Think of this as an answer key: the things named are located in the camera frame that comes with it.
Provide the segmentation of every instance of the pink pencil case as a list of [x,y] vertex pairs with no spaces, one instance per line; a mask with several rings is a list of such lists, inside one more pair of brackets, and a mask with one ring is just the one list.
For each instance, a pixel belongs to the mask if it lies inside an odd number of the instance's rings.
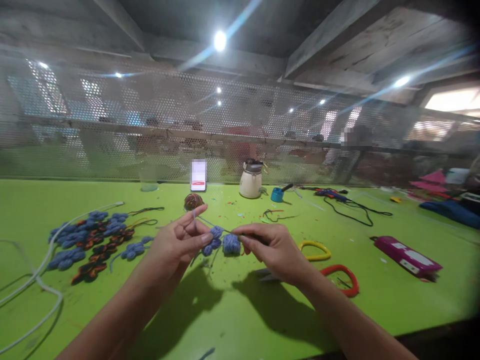
[[375,246],[417,278],[431,276],[443,268],[439,263],[416,252],[392,236],[373,236]]

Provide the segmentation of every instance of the metal lid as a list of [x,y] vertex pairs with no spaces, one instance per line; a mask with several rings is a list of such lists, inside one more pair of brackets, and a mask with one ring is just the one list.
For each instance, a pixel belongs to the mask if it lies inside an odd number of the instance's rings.
[[243,162],[243,170],[251,174],[260,174],[264,163],[252,158],[248,158]]

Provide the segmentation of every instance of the ceiling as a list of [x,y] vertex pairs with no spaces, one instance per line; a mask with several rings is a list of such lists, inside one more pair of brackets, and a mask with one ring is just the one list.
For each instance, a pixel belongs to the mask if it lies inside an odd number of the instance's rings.
[[[213,34],[227,29],[249,3],[246,0],[120,0],[140,29],[156,36],[209,45]],[[341,0],[263,1],[245,21],[229,47],[286,58]]]
[[[192,61],[256,2],[223,53]],[[438,0],[0,0],[5,37],[407,104],[480,71],[465,16]]]

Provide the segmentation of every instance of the scissors handle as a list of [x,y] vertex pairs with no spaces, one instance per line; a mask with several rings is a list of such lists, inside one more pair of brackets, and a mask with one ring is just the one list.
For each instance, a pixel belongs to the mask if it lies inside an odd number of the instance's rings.
[[348,298],[353,298],[355,295],[357,295],[359,293],[360,288],[359,288],[359,282],[357,281],[357,278],[355,277],[354,273],[348,267],[346,267],[344,265],[337,264],[337,265],[332,265],[332,266],[329,266],[329,267],[326,267],[326,268],[320,270],[320,272],[324,276],[330,275],[331,273],[334,273],[334,272],[337,272],[337,271],[343,271],[350,278],[351,288],[341,289],[340,291],[342,293],[344,293]]
[[300,251],[302,251],[302,249],[305,246],[314,246],[316,248],[322,249],[325,252],[325,254],[323,254],[323,255],[305,256],[308,261],[327,260],[327,259],[330,259],[330,257],[332,256],[332,253],[330,252],[330,250],[328,250],[326,246],[324,246],[323,244],[321,244],[319,242],[304,241],[304,242],[300,243],[300,245],[298,245],[298,248],[300,249]]

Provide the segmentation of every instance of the hand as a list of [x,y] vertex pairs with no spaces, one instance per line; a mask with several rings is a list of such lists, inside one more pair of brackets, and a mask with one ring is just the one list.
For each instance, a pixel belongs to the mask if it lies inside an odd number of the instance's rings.
[[[207,207],[206,204],[197,207],[195,215],[202,214]],[[194,221],[194,215],[189,211],[160,229],[130,278],[147,286],[160,286],[162,297],[168,297],[179,284],[190,261],[212,239],[208,226],[198,219]]]
[[251,251],[275,277],[290,285],[298,287],[311,278],[312,273],[318,272],[302,254],[284,225],[253,223],[237,227],[232,233],[253,235],[261,240],[264,244],[247,236],[238,237],[246,254]]

